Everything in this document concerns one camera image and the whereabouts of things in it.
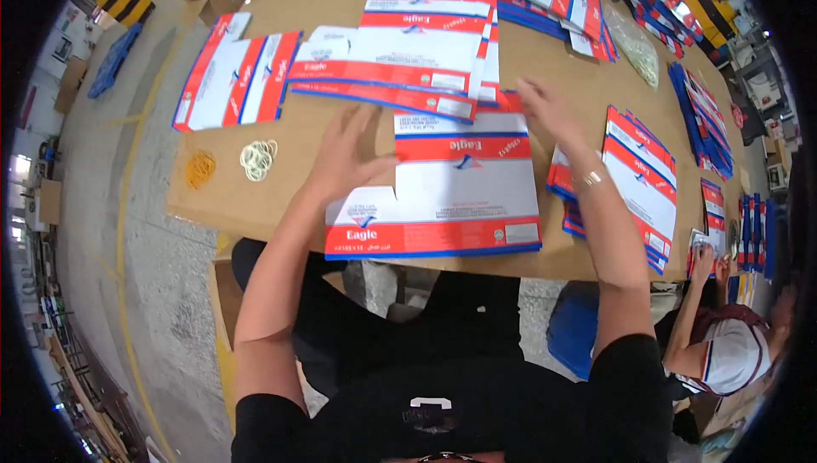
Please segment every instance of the black shirt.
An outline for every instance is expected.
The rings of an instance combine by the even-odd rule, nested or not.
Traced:
[[[505,461],[665,461],[672,406],[655,339],[628,335],[573,383],[544,367],[467,358],[390,369],[344,387],[310,419],[254,394],[236,406],[232,461],[354,461],[505,451]],[[450,408],[410,406],[442,397]]]

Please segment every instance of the white rubber band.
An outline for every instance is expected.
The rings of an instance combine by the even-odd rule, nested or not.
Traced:
[[[278,156],[277,142],[256,140],[241,150],[239,163],[250,181],[261,181],[266,177],[266,172],[270,170],[276,156]]]

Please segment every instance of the blue chair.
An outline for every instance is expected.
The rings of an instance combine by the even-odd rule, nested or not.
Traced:
[[[568,283],[547,327],[547,349],[582,380],[590,378],[591,351],[598,329],[598,283]]]

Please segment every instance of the plastic bag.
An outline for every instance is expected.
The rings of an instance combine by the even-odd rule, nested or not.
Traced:
[[[633,21],[621,16],[608,4],[605,21],[618,48],[627,55],[632,67],[653,89],[659,88],[659,56],[648,37]]]

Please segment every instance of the rubber band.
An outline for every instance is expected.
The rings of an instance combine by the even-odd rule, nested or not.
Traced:
[[[212,154],[201,150],[196,151],[187,162],[187,168],[185,169],[187,184],[190,188],[198,190],[202,184],[212,177],[212,173],[215,171],[216,160],[212,157]]]
[[[277,142],[256,140],[241,150],[239,163],[250,181],[261,181],[266,177],[266,172],[270,170],[276,156],[278,156]]]

